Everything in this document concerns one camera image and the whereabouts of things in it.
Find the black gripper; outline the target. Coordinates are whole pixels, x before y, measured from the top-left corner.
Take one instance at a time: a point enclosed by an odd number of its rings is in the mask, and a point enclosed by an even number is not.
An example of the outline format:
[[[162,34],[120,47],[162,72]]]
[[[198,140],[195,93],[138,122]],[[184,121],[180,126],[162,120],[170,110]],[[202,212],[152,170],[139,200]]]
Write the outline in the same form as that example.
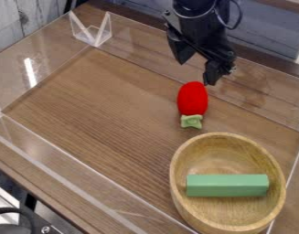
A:
[[[223,25],[230,21],[230,9],[214,8],[198,18],[184,18],[174,10],[164,10],[163,19],[178,63],[183,65],[199,53],[207,59],[203,82],[214,86],[222,76],[235,71],[235,51]]]

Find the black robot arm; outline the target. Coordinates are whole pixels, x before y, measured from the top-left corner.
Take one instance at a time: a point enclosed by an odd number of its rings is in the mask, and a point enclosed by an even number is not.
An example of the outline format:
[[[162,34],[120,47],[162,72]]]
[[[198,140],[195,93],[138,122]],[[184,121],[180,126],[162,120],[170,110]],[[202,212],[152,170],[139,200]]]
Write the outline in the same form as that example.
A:
[[[238,0],[172,0],[163,11],[168,47],[183,65],[195,54],[206,60],[203,83],[214,86],[235,70],[237,54],[227,38],[243,18]]]

